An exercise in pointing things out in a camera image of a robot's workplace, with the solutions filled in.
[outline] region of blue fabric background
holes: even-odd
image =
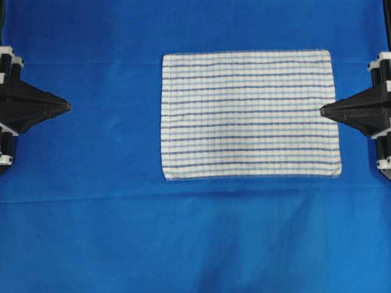
[[[0,292],[390,292],[391,183],[340,127],[337,179],[165,182],[166,53],[328,49],[371,85],[381,1],[9,1],[22,78],[68,99],[0,178]]]

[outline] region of towel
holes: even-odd
[[[328,51],[168,54],[161,159],[167,180],[337,176],[338,125]]]

